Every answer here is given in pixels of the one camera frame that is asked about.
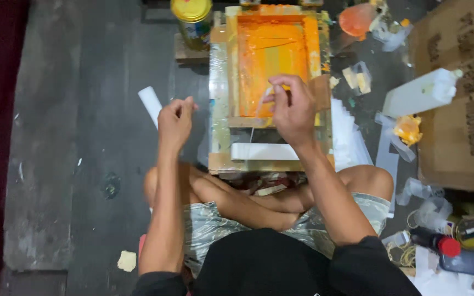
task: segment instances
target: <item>person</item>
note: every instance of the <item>person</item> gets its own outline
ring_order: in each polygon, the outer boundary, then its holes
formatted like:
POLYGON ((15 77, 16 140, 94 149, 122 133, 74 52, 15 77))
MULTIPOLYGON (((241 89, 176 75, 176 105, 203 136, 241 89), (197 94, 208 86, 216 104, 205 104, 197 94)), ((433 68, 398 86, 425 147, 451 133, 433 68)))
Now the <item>person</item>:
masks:
POLYGON ((274 102, 273 122, 308 184, 247 196, 179 163, 197 105, 174 99, 159 114, 157 165, 144 182, 152 217, 132 295, 420 295, 377 237, 392 177, 368 165, 336 173, 315 137, 309 88, 295 75, 269 82, 265 102, 274 102))

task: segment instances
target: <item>red bottle cap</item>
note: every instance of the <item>red bottle cap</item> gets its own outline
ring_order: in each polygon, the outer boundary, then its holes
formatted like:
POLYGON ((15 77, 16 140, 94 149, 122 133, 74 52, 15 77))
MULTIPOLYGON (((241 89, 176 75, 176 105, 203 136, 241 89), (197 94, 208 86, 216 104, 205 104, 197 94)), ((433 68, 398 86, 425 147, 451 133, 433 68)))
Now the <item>red bottle cap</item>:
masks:
POLYGON ((455 257, 460 254, 460 243, 450 237, 443 237, 438 242, 438 250, 444 255, 455 257))

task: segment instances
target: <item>hand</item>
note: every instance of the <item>hand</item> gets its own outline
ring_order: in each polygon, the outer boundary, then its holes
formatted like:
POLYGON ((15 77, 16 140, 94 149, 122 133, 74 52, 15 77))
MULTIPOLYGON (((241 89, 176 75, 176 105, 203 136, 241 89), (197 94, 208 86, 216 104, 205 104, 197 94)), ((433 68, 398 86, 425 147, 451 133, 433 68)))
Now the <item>hand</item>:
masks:
POLYGON ((315 139, 314 118, 315 99, 307 85, 297 75, 280 74, 270 77, 274 94, 268 95, 264 102, 275 102, 273 123, 277 131, 296 152, 301 152, 317 143, 315 139), (281 85, 290 87, 285 91, 281 85))
POLYGON ((159 113, 159 152, 178 155, 191 132, 191 114, 199 107, 189 96, 174 99, 159 113))

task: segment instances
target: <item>black shirt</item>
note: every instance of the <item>black shirt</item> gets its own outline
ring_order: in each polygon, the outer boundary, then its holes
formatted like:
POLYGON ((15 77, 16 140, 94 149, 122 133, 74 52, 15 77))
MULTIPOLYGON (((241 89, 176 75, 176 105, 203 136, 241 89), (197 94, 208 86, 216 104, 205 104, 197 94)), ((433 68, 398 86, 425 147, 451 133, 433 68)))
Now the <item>black shirt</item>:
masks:
MULTIPOLYGON (((242 231, 215 242, 193 295, 421 295, 376 237, 340 246, 332 260, 273 229, 242 231)), ((186 295, 179 273, 140 276, 133 296, 186 295)))

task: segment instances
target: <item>concrete floor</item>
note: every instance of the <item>concrete floor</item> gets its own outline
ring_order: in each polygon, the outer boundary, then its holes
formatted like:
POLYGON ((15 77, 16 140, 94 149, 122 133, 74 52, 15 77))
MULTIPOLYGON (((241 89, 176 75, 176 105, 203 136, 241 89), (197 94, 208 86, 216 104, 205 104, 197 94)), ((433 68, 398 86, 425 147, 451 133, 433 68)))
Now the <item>concrete floor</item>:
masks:
MULTIPOLYGON (((329 4, 332 17, 342 10, 341 2, 329 4)), ((395 19, 412 22, 432 8, 431 1, 389 5, 395 19)), ((153 6, 57 0, 35 2, 30 10, 16 87, 5 263, 16 271, 68 270, 67 295, 127 295, 137 279, 136 271, 126 273, 116 261, 122 250, 137 252, 150 219, 142 181, 155 165, 157 132, 138 91, 153 86, 162 105, 193 95, 200 111, 183 159, 207 160, 208 67, 176 65, 174 16, 167 1, 153 6)), ((381 130, 374 115, 385 93, 412 77, 405 51, 383 53, 369 37, 332 60, 338 78, 357 61, 371 72, 371 93, 356 97, 343 79, 334 96, 356 117, 373 160, 381 130)), ((397 191, 416 175, 416 161, 400 160, 397 191)), ((382 237, 403 230, 418 205, 413 198, 409 206, 397 206, 382 237)))

